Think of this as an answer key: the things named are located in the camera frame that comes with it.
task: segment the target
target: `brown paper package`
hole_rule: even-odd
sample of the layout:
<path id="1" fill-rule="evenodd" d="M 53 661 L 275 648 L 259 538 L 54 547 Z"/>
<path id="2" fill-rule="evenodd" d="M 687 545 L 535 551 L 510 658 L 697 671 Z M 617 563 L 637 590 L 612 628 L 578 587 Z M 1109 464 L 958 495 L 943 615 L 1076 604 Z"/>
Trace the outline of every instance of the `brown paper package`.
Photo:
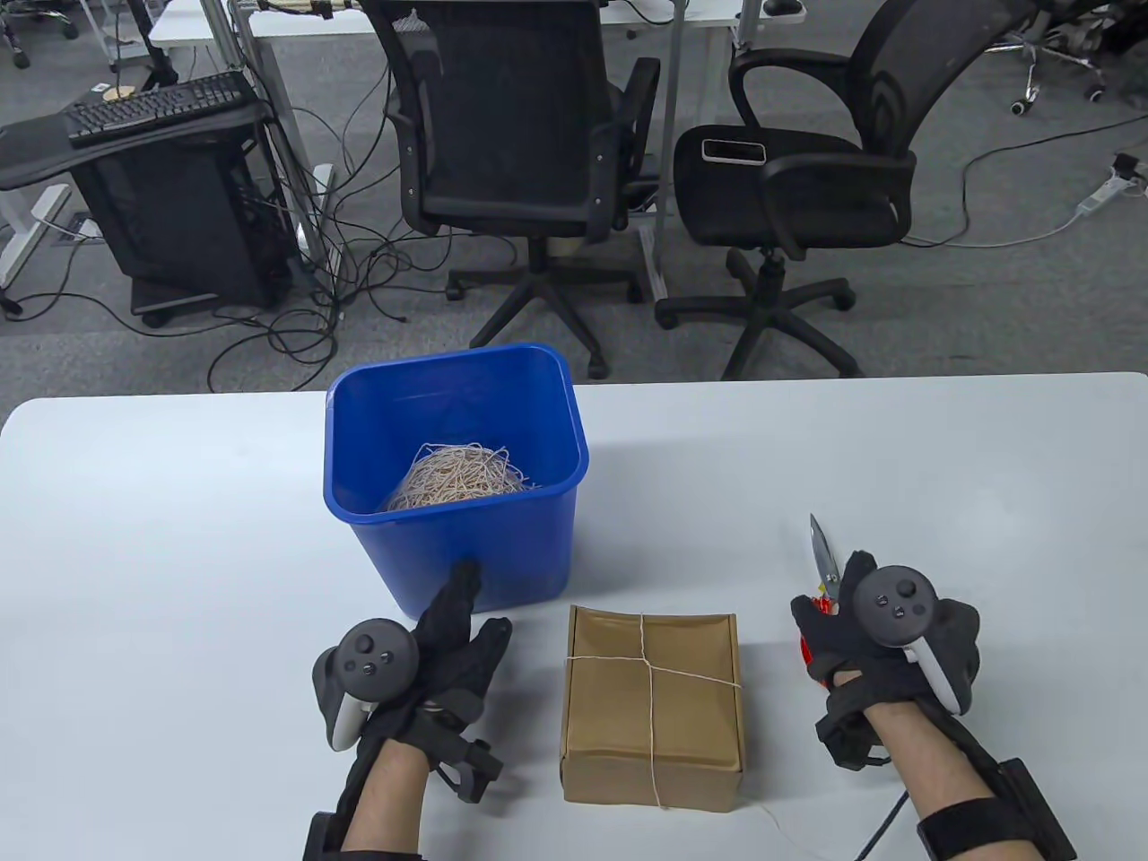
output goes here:
<path id="1" fill-rule="evenodd" d="M 641 658 L 641 619 L 571 607 L 568 654 Z M 656 667 L 742 682 L 734 615 L 647 615 L 645 653 Z M 560 773 L 567 801 L 657 804 L 649 672 L 642 661 L 566 661 Z M 732 810 L 744 726 L 738 688 L 653 670 L 653 776 L 662 806 Z"/>

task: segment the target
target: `forearm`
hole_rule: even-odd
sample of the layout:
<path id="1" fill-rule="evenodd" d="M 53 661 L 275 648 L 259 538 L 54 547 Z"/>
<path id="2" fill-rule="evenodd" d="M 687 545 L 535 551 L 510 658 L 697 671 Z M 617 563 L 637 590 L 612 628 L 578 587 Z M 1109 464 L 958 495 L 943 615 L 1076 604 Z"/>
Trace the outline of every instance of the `forearm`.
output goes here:
<path id="1" fill-rule="evenodd" d="M 393 739 L 383 744 L 351 817 L 343 852 L 417 854 L 429 774 L 422 751 Z"/>
<path id="2" fill-rule="evenodd" d="M 864 714 L 889 751 L 921 819 L 961 801 L 993 797 L 964 754 L 915 703 L 882 703 Z M 1009 840 L 965 852 L 953 861 L 1041 859 L 1031 843 Z"/>

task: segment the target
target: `hand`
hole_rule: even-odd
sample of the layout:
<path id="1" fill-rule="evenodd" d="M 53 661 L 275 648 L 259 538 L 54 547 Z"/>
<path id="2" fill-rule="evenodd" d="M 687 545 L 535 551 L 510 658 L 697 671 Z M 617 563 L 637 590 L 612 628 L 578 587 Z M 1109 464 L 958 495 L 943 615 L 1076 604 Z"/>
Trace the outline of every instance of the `hand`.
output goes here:
<path id="1" fill-rule="evenodd" d="M 876 568 L 876 560 L 864 551 L 850 557 L 836 615 L 822 613 L 808 596 L 798 596 L 790 604 L 793 620 L 813 656 L 809 676 L 830 691 L 827 715 L 817 723 L 817 737 L 838 765 L 850 768 L 876 762 L 869 751 L 878 740 L 864 718 L 866 708 L 905 700 L 937 703 L 921 668 L 909 664 L 902 650 L 875 643 L 856 620 L 853 598 L 858 584 Z M 936 636 L 962 656 L 969 677 L 975 678 L 980 668 L 977 611 L 945 598 L 938 602 L 934 625 Z"/>
<path id="2" fill-rule="evenodd" d="M 506 653 L 512 626 L 509 619 L 488 619 L 471 639 L 471 613 L 481 588 L 476 565 L 458 565 L 412 631 L 419 646 L 419 668 L 406 693 L 380 706 L 363 727 L 347 788 L 339 799 L 335 819 L 347 828 L 371 767 L 388 738 L 403 740 L 416 711 L 422 709 L 460 732 L 465 715 L 447 713 L 435 701 L 448 691 L 468 691 L 480 700 L 495 669 Z M 341 843 L 341 836 L 336 835 Z"/>
<path id="3" fill-rule="evenodd" d="M 822 613 L 807 596 L 794 598 L 790 608 L 793 620 L 813 656 L 809 676 L 827 688 L 835 688 L 839 670 L 860 670 L 864 683 L 872 689 L 874 701 L 895 703 L 917 697 L 931 697 L 932 691 L 916 664 L 909 664 L 900 649 L 887 649 L 875 643 L 861 628 L 853 610 L 858 584 L 877 569 L 871 554 L 858 551 L 850 557 L 841 577 L 838 613 Z M 936 627 L 939 635 L 955 639 L 961 654 L 971 665 L 976 677 L 979 654 L 976 637 L 980 627 L 977 611 L 968 604 L 948 598 L 938 602 Z"/>

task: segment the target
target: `office chair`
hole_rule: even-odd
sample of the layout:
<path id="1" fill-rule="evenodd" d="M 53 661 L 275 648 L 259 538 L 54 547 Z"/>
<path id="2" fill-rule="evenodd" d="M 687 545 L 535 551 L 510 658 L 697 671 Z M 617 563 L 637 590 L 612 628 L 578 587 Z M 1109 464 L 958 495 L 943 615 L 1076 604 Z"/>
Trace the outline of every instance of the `office chair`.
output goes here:
<path id="1" fill-rule="evenodd" d="M 406 223 L 428 235 L 449 225 L 523 236 L 525 267 L 451 271 L 448 297 L 473 285 L 513 285 L 471 340 L 482 347 L 541 298 L 589 350 L 602 347 L 567 287 L 626 284 L 631 271 L 575 266 L 548 254 L 551 236 L 602 242 L 627 220 L 660 64 L 643 57 L 626 92 L 606 80 L 597 0 L 363 0 L 395 77 L 395 125 Z"/>
<path id="2" fill-rule="evenodd" d="M 848 281 L 782 289 L 785 257 L 804 261 L 808 248 L 878 248 L 908 233 L 914 133 L 965 67 L 1031 10 L 1025 0 L 886 0 L 850 57 L 790 48 L 735 57 L 729 85 L 745 125 L 685 132 L 674 150 L 674 186 L 687 231 L 701 245 L 730 247 L 726 267 L 745 295 L 661 300 L 654 305 L 661 327 L 692 313 L 745 320 L 723 380 L 742 375 L 770 327 L 812 347 L 841 377 L 862 375 L 853 356 L 793 312 L 820 298 L 847 311 L 856 302 Z M 761 126 L 745 76 L 763 67 L 828 86 L 850 109 L 861 145 Z M 761 250 L 757 272 L 738 249 Z"/>
<path id="3" fill-rule="evenodd" d="M 1100 68 L 1100 53 L 1106 47 L 1106 33 L 1125 15 L 1133 3 L 1108 0 L 1034 0 L 1037 8 L 1031 20 L 1014 32 L 1006 33 L 986 54 L 1019 53 L 1029 61 L 1024 95 L 1011 104 L 1014 116 L 1029 113 L 1040 94 L 1038 61 L 1047 56 L 1087 69 L 1093 82 L 1084 91 L 1091 102 L 1100 101 L 1108 88 Z"/>
<path id="4" fill-rule="evenodd" d="M 13 30 L 11 22 L 15 18 L 32 18 L 44 21 L 52 18 L 60 24 L 60 32 L 65 39 L 75 39 L 79 36 L 76 24 L 62 11 L 63 3 L 60 0 L 0 0 L 0 38 L 3 39 L 11 52 L 11 62 L 17 69 L 26 69 L 32 64 L 24 52 L 16 31 Z"/>

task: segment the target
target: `blue plastic bin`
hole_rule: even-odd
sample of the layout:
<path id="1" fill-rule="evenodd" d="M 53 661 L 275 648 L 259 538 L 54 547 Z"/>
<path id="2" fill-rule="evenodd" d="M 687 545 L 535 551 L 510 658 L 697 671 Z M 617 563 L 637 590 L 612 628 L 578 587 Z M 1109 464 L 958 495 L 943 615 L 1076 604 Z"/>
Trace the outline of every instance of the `blue plastic bin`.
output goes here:
<path id="1" fill-rule="evenodd" d="M 514 344 L 356 367 L 327 393 L 323 496 L 403 612 L 421 615 L 451 565 L 482 566 L 475 611 L 557 597 L 569 580 L 590 456 L 569 367 Z M 381 512 L 424 443 L 505 448 L 535 490 Z"/>

